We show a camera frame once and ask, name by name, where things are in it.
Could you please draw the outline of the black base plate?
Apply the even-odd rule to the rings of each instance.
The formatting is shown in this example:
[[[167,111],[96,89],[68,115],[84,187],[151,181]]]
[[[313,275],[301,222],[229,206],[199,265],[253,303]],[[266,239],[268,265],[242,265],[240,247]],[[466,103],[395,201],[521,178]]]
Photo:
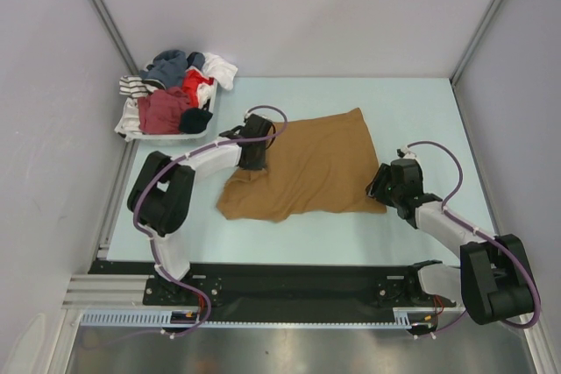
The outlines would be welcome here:
[[[333,320],[342,309],[360,318],[398,307],[440,314],[455,303],[424,292],[417,278],[421,265],[321,266],[202,264],[191,266],[184,289],[164,280],[150,263],[96,261],[90,273],[147,275],[143,304],[187,309],[197,315],[295,312]]]

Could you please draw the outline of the white garment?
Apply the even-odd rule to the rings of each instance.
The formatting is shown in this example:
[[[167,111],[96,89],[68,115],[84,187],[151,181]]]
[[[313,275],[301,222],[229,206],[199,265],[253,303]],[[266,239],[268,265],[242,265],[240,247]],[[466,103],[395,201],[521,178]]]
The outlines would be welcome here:
[[[203,56],[202,73],[208,78],[214,78],[222,89],[232,91],[238,68],[217,54],[204,53]]]

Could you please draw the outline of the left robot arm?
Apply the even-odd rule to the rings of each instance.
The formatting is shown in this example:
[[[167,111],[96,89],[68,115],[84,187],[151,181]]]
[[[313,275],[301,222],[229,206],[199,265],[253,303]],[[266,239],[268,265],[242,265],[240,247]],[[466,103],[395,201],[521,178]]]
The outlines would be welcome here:
[[[136,230],[148,238],[155,271],[165,279],[163,293],[174,303],[188,301],[194,292],[188,253],[175,233],[187,220],[195,184],[229,168],[260,171],[266,150],[287,125],[277,129],[269,119],[251,113],[244,123],[203,145],[172,158],[150,153],[135,180],[127,208]]]

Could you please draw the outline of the black garment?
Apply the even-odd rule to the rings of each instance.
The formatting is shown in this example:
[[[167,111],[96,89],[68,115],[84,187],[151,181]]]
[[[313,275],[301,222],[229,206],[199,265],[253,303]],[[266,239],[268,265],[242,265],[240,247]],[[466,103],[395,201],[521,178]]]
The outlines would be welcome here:
[[[213,113],[207,109],[187,109],[181,114],[178,130],[189,135],[203,133],[212,117]]]

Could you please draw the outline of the maroon garment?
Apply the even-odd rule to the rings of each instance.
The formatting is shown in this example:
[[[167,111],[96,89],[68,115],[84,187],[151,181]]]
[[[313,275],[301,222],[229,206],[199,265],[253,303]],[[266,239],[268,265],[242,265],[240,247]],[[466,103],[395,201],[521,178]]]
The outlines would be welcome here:
[[[180,134],[182,114],[193,107],[180,88],[157,89],[137,100],[140,131],[146,135]]]

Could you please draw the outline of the blue grey garment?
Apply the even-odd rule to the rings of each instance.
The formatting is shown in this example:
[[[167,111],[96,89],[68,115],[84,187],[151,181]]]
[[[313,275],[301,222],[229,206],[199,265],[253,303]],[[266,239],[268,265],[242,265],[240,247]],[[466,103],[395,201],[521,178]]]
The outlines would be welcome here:
[[[180,87],[185,73],[190,67],[202,69],[205,63],[203,53],[192,52],[189,55],[182,50],[166,50],[154,57],[153,61],[138,75],[145,85],[156,89]]]

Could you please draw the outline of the aluminium rail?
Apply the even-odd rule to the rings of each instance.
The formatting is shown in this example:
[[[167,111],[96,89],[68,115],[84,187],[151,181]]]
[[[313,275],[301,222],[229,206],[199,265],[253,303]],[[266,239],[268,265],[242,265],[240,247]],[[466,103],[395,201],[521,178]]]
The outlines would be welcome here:
[[[134,308],[142,306],[147,275],[74,275],[63,308]]]

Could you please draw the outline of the striped garment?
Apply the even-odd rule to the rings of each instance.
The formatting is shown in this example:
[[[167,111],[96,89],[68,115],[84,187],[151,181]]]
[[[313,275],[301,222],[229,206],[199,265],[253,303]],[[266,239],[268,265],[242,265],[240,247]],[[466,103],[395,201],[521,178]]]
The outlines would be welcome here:
[[[131,98],[146,97],[150,94],[148,87],[142,82],[138,76],[126,75],[118,81],[118,92]]]

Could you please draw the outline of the tan tank top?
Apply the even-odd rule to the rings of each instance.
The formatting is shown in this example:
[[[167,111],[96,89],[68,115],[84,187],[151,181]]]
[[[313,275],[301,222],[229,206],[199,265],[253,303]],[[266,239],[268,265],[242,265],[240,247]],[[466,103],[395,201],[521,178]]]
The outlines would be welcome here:
[[[269,222],[313,211],[384,214],[366,195],[379,167],[360,109],[293,121],[267,150],[265,169],[238,169],[225,182],[217,210]]]

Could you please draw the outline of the red garment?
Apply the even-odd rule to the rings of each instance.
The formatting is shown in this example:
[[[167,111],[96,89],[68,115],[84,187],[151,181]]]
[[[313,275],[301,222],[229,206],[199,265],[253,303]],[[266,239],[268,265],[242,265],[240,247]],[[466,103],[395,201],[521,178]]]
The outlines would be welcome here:
[[[197,95],[201,102],[203,97],[213,94],[214,82],[213,77],[206,76],[196,67],[190,67],[185,73],[181,90],[188,95]]]

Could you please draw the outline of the white laundry basket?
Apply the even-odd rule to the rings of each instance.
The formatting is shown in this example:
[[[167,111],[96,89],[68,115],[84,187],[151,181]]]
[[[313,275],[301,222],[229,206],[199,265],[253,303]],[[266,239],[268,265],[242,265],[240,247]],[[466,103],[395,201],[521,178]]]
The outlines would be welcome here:
[[[148,85],[146,86],[150,90],[150,94],[155,90],[157,90],[157,89],[153,89]],[[188,95],[188,96],[193,104],[192,108],[207,109],[208,111],[212,112],[214,116],[214,106],[217,97],[216,80],[214,82],[213,94],[211,96],[203,97],[201,102],[199,101],[199,97],[197,95]],[[130,142],[132,140],[142,140],[142,141],[160,143],[162,145],[170,145],[173,143],[180,143],[189,140],[203,138],[206,135],[207,129],[209,128],[209,124],[212,120],[211,119],[209,121],[207,129],[200,134],[189,135],[189,134],[180,133],[175,135],[146,135],[142,133],[139,128],[138,105],[137,105],[138,98],[131,98],[127,96],[124,97],[125,97],[125,102],[124,102],[123,112],[114,131],[127,142]]]

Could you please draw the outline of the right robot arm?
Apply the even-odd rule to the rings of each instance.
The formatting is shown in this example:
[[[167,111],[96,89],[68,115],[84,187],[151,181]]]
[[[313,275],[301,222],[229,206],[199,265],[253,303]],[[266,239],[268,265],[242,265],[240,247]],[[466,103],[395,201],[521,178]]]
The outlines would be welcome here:
[[[459,259],[458,267],[432,263],[404,283],[406,298],[424,305],[435,295],[458,302],[479,325],[496,321],[529,329],[542,302],[522,240],[489,234],[453,212],[450,197],[425,192],[418,157],[406,145],[383,164],[366,193],[413,229],[431,235]]]

